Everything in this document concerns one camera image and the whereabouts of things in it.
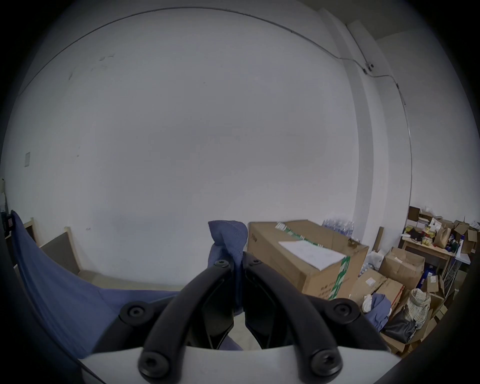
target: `white paper label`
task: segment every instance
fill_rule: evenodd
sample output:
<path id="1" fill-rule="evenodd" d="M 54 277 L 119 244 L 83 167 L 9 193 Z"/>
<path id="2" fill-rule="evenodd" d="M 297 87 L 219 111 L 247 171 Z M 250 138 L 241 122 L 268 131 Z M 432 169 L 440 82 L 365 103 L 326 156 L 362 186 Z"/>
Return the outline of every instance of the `white paper label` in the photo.
<path id="1" fill-rule="evenodd" d="M 332 264 L 338 263 L 345 257 L 345 255 L 340 252 L 325 247 L 318 247 L 305 240 L 279 241 L 278 244 L 320 271 Z"/>
<path id="2" fill-rule="evenodd" d="M 365 281 L 365 283 L 368 284 L 369 287 L 371 287 L 373 284 L 375 284 L 375 280 L 372 279 L 371 277 Z"/>

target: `plastic bottle pack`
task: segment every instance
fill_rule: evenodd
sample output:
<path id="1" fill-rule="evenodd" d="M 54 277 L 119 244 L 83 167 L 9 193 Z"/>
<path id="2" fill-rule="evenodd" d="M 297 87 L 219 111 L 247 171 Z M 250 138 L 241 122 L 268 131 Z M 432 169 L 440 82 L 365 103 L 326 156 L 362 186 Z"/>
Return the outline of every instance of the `plastic bottle pack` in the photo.
<path id="1" fill-rule="evenodd" d="M 327 219 L 324 220 L 322 225 L 324 227 L 333 229 L 335 232 L 339 232 L 342 235 L 348 236 L 349 238 L 351 238 L 353 235 L 353 221 Z"/>

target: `plastic bag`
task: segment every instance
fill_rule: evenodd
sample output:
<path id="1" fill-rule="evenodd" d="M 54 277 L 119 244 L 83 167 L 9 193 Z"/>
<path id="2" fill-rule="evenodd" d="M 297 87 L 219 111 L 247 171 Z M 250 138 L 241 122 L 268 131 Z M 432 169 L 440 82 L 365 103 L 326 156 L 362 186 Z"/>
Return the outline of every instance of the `plastic bag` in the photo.
<path id="1" fill-rule="evenodd" d="M 365 257 L 365 261 L 363 262 L 363 265 L 361 267 L 359 277 L 362 276 L 368 268 L 371 268 L 378 272 L 380 266 L 382 265 L 384 257 L 385 252 L 383 252 L 382 250 L 379 250 L 378 252 L 372 251 L 367 254 L 367 256 Z"/>

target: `blue cloth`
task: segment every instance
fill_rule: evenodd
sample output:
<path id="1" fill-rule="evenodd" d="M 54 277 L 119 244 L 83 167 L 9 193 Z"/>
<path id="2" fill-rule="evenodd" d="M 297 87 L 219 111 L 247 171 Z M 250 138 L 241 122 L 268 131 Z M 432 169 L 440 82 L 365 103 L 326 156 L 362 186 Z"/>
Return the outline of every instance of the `blue cloth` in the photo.
<path id="1" fill-rule="evenodd" d="M 239 221 L 216 220 L 209 221 L 210 233 L 214 244 L 208 255 L 208 266 L 217 260 L 232 259 L 235 265 L 235 314 L 242 312 L 241 274 L 243 271 L 243 247 L 247 243 L 248 230 L 245 224 Z"/>
<path id="2" fill-rule="evenodd" d="M 365 317 L 377 328 L 378 332 L 387 324 L 391 307 L 392 303 L 385 295 L 380 293 L 372 295 L 372 309 L 365 314 Z"/>
<path id="3" fill-rule="evenodd" d="M 126 303 L 135 300 L 152 302 L 177 294 L 171 291 L 96 287 L 45 255 L 30 237 L 19 216 L 14 211 L 12 214 L 15 220 L 12 231 L 14 256 L 29 299 L 47 332 L 77 359 L 85 358 L 93 351 L 103 332 Z M 220 226 L 215 223 L 209 223 L 211 228 L 215 228 L 215 236 L 223 235 L 224 243 L 228 244 L 226 247 L 233 251 L 232 258 L 236 260 L 239 252 L 234 244 L 240 246 L 240 243 L 236 238 L 230 241 L 228 231 L 221 229 L 229 222 L 222 222 L 225 224 Z M 217 248 L 212 247 L 209 260 L 217 256 Z M 231 349 L 239 349 L 232 340 L 227 338 L 225 342 Z"/>

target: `plaid cloth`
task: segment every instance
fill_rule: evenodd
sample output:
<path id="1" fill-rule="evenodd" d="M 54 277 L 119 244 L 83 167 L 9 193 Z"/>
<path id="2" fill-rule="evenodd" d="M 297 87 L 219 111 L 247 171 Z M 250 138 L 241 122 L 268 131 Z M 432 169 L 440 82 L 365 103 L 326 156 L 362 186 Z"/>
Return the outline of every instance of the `plaid cloth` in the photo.
<path id="1" fill-rule="evenodd" d="M 422 328 L 430 309 L 430 293 L 418 288 L 412 289 L 405 304 L 405 318 L 415 322 L 415 328 Z"/>

